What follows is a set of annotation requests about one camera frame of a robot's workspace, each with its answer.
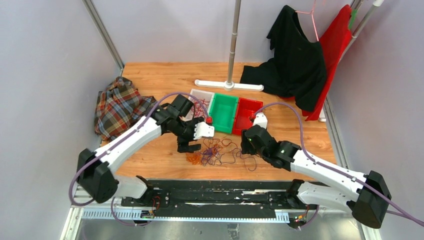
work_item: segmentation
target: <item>clothing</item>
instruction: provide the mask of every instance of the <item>clothing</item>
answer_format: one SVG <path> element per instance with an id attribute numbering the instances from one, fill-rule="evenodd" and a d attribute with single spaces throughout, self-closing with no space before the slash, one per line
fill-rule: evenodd
<path id="1" fill-rule="evenodd" d="M 294 96 L 296 105 L 312 112 L 326 83 L 327 71 L 319 42 L 309 42 L 298 14 L 286 5 L 268 36 L 274 57 L 260 66 L 245 66 L 242 84 L 262 84 L 264 92 L 284 98 Z"/>
<path id="2" fill-rule="evenodd" d="M 117 77 L 100 91 L 95 107 L 94 131 L 103 140 L 113 140 L 134 125 L 156 103 L 153 96 L 141 96 L 133 83 Z"/>
<path id="3" fill-rule="evenodd" d="M 325 31 L 324 35 L 319 39 L 325 59 L 327 80 L 319 95 L 314 110 L 302 110 L 302 115 L 308 116 L 306 121 L 318 120 L 320 117 L 321 109 L 323 108 L 327 93 L 330 89 L 334 75 L 336 74 L 337 65 L 339 64 L 343 51 L 345 51 L 352 39 L 352 34 L 348 27 L 351 12 L 352 9 L 349 5 L 344 6 Z"/>

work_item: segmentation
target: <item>pink hanger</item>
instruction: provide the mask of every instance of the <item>pink hanger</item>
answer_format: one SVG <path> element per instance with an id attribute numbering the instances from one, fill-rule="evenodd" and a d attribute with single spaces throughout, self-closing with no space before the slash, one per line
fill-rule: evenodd
<path id="1" fill-rule="evenodd" d="M 316 40 L 317 41 L 320 41 L 318 39 L 317 27 L 315 26 L 315 20 L 314 20 L 314 11 L 315 11 L 315 3 L 316 2 L 317 2 L 317 0 L 313 0 L 313 7 L 312 7 L 312 10 L 310 12 L 296 11 L 296 13 L 299 13 L 299 14 L 310 14 L 312 16 L 312 23 L 313 23 L 313 29 L 315 30 Z"/>

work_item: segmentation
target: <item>plaid cloth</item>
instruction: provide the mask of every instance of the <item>plaid cloth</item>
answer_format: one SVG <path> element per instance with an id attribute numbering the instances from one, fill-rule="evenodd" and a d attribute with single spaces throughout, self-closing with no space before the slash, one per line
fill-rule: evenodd
<path id="1" fill-rule="evenodd" d="M 155 103 L 153 96 L 141 96 L 129 79 L 117 77 L 105 91 L 98 93 L 94 131 L 105 141 L 114 140 Z"/>

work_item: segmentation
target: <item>plastic bin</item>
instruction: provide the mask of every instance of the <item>plastic bin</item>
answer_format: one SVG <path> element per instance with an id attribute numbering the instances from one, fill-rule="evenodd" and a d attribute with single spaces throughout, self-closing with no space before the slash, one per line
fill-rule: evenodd
<path id="1" fill-rule="evenodd" d="M 252 114 L 263 106 L 263 102 L 240 97 L 235 113 L 232 134 L 242 135 L 242 130 L 250 128 L 253 123 L 250 120 Z"/>
<path id="2" fill-rule="evenodd" d="M 215 131 L 231 134 L 238 101 L 236 96 L 215 93 L 209 113 Z"/>
<path id="3" fill-rule="evenodd" d="M 210 91 L 202 91 L 202 90 L 197 90 L 197 89 L 192 89 L 190 91 L 190 94 L 195 96 L 196 98 L 198 98 L 199 100 L 204 100 L 205 102 L 207 102 L 204 106 L 207 109 L 207 113 L 209 114 L 209 112 L 211 111 L 211 103 L 214 100 L 214 92 L 210 92 Z M 188 100 L 192 101 L 193 103 L 195 102 L 195 100 L 192 97 L 188 97 Z M 185 116 L 185 120 L 189 121 L 193 119 L 193 108 L 191 108 L 191 110 L 188 112 L 187 116 Z"/>

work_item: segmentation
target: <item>white bin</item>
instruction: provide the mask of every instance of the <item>white bin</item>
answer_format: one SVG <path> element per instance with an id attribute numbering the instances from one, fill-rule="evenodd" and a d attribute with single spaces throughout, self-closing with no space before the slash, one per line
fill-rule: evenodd
<path id="1" fill-rule="evenodd" d="M 207 114 L 211 110 L 212 101 L 214 100 L 215 93 L 210 91 L 202 91 L 197 89 L 191 89 L 190 94 L 198 98 L 199 100 L 204 100 L 205 102 L 209 102 L 205 104 L 205 108 L 207 109 Z M 196 101 L 192 97 L 188 97 L 190 101 L 193 103 Z M 193 119 L 193 108 L 188 112 L 187 116 L 185 116 L 185 120 L 189 121 Z"/>

